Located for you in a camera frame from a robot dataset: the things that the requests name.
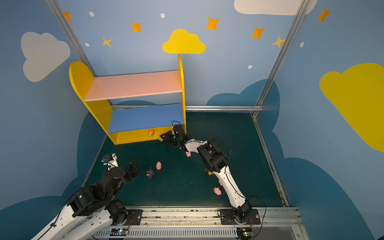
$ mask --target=purple toy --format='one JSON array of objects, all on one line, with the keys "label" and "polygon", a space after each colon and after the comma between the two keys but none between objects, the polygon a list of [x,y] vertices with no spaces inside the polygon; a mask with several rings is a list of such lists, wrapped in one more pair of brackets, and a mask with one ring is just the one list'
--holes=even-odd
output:
[{"label": "purple toy", "polygon": [[152,170],[152,167],[150,167],[147,171],[147,176],[149,177],[149,179],[151,179],[153,178],[153,175],[155,175],[155,172]]}]

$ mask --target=yellow cloud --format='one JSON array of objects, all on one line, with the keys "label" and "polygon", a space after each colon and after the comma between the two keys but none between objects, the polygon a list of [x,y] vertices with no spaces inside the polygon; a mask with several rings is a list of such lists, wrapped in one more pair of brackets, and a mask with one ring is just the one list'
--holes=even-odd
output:
[{"label": "yellow cloud", "polygon": [[320,88],[364,142],[384,152],[384,67],[362,63],[329,72]]},{"label": "yellow cloud", "polygon": [[202,53],[206,48],[196,34],[184,29],[176,29],[169,41],[163,43],[163,51],[166,53]]}]

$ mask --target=yellow star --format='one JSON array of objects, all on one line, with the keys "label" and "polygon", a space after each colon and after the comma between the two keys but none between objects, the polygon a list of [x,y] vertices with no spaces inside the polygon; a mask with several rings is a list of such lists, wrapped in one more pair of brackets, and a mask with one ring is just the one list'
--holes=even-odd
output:
[{"label": "yellow star", "polygon": [[205,30],[213,29],[216,31],[216,24],[218,23],[219,19],[213,20],[208,18],[208,26]]},{"label": "yellow star", "polygon": [[104,38],[103,38],[103,40],[104,40],[103,45],[108,45],[109,47],[111,47],[111,46],[109,45],[109,42],[112,41],[112,40],[107,41],[107,40],[105,40]]},{"label": "yellow star", "polygon": [[272,46],[273,46],[273,45],[277,45],[277,46],[279,46],[279,48],[280,48],[281,43],[284,42],[284,41],[285,41],[285,39],[281,40],[281,39],[280,39],[280,36],[279,36],[278,39],[277,39],[277,42],[274,43],[274,44],[272,44]]},{"label": "yellow star", "polygon": [[135,23],[131,22],[131,24],[132,24],[132,26],[133,26],[132,32],[134,32],[134,31],[138,31],[138,32],[141,33],[141,30],[140,30],[140,25],[141,25],[141,23],[135,24]]},{"label": "yellow star", "polygon": [[66,12],[66,13],[64,13],[64,16],[65,16],[65,18],[68,20],[68,21],[72,21],[72,19],[70,18],[70,12]]},{"label": "yellow star", "polygon": [[255,32],[253,33],[253,35],[251,36],[251,39],[253,38],[258,38],[260,39],[262,37],[262,33],[263,31],[265,30],[265,28],[263,29],[258,29],[257,27],[255,27]]},{"label": "yellow star", "polygon": [[321,20],[321,22],[324,22],[325,17],[330,13],[331,11],[327,11],[325,8],[321,15],[317,18],[318,20]]}]

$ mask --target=green floor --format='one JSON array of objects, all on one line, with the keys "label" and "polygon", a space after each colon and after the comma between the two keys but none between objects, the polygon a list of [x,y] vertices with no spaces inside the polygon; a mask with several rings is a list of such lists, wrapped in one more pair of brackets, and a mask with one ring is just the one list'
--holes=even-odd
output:
[{"label": "green floor", "polygon": [[[246,197],[255,195],[261,198],[267,207],[282,207],[249,113],[187,113],[187,135],[198,140],[215,135],[227,157],[231,150],[229,167],[241,192]],[[107,138],[87,185],[97,182],[105,170],[101,156],[111,153],[116,147],[120,148],[117,152],[119,166],[126,167],[136,160],[140,171],[139,176],[124,185],[116,197],[124,205],[230,206],[218,179],[204,171],[205,166],[198,153],[187,157],[185,152],[159,140],[115,146]],[[161,170],[156,170],[158,161],[162,163]],[[149,167],[155,170],[152,179],[146,176]],[[214,187],[220,187],[223,194],[217,196],[213,192]],[[256,198],[251,198],[250,203],[253,207],[263,206]]]}]

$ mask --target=robotic arm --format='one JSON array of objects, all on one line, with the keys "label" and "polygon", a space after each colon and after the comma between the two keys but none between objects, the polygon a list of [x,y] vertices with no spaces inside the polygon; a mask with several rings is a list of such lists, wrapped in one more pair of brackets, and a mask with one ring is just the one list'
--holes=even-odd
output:
[{"label": "robotic arm", "polygon": [[108,169],[103,172],[101,179],[75,192],[60,213],[32,240],[85,240],[112,223],[123,225],[126,222],[127,210],[114,198],[123,184],[139,175],[137,162],[130,163],[128,168],[121,168],[113,153],[104,156],[102,163]]},{"label": "robotic arm", "polygon": [[165,140],[172,146],[178,146],[181,150],[187,152],[187,156],[189,152],[199,153],[206,168],[213,172],[222,183],[234,210],[235,220],[239,224],[248,220],[252,206],[235,183],[229,171],[227,159],[215,140],[199,141],[188,138],[181,125],[175,125],[173,132],[168,131],[160,135],[160,140]]}]

